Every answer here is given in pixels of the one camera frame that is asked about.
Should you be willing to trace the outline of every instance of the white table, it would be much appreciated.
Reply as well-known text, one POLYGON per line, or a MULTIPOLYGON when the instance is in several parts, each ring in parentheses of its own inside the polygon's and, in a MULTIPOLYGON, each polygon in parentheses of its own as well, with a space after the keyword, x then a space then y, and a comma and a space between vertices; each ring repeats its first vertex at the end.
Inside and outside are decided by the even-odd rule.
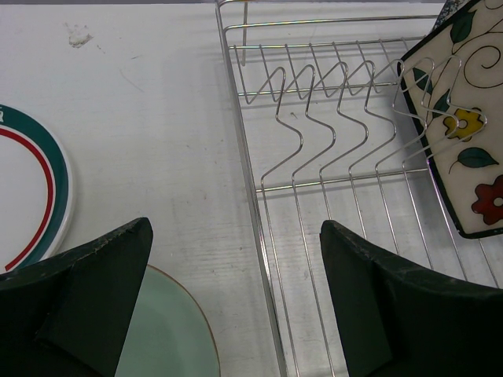
POLYGON ((222 376, 277 375, 225 74, 212 4, 0 8, 0 103, 75 170, 62 250, 149 217, 150 263, 200 303, 222 376))

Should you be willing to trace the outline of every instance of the floral plate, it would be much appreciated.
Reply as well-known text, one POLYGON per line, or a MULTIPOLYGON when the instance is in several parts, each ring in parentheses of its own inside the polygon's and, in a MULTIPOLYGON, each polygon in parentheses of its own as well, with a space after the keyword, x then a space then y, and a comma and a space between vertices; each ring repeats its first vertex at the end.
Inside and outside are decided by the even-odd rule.
POLYGON ((471 0, 412 48, 402 90, 458 232, 503 232, 503 1, 471 0))
POLYGON ((39 122, 0 105, 0 268, 48 258, 66 232, 73 175, 61 144, 39 122))

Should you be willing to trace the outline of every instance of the stain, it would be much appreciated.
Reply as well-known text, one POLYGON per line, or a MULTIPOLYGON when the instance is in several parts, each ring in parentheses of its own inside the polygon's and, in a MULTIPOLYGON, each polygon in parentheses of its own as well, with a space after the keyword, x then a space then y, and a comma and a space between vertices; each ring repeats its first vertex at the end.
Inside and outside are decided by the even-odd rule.
POLYGON ((136 89, 140 90, 142 93, 144 93, 143 89, 141 87, 139 87, 138 85, 136 85, 134 82, 132 82, 131 80, 129 80, 123 73, 123 70, 122 69, 119 69, 119 72, 120 72, 120 75, 123 77, 123 79, 125 79, 127 82, 129 82, 132 86, 134 86, 136 89))
POLYGON ((69 26, 64 24, 68 32, 68 44, 74 49, 79 49, 88 43, 94 37, 89 33, 87 25, 80 27, 79 25, 69 26))

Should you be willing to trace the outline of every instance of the green plate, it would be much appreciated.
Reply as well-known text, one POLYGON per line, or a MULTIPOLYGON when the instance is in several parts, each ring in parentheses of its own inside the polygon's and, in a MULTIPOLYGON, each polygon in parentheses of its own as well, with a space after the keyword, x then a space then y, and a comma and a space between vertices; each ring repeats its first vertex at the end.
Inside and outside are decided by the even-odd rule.
POLYGON ((199 305, 176 280, 149 266, 116 377, 219 377, 215 340, 199 305))

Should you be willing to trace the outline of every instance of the dish rack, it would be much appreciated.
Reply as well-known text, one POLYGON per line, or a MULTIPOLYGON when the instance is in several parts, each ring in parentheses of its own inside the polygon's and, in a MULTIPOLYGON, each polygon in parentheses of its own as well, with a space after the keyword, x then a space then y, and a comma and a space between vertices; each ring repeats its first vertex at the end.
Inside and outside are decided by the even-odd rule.
POLYGON ((402 98, 397 64, 436 15, 305 5, 316 14, 285 19, 288 5, 267 6, 223 0, 216 14, 277 362, 281 376, 347 375, 319 247, 325 219, 493 287, 503 238, 457 234, 402 98))

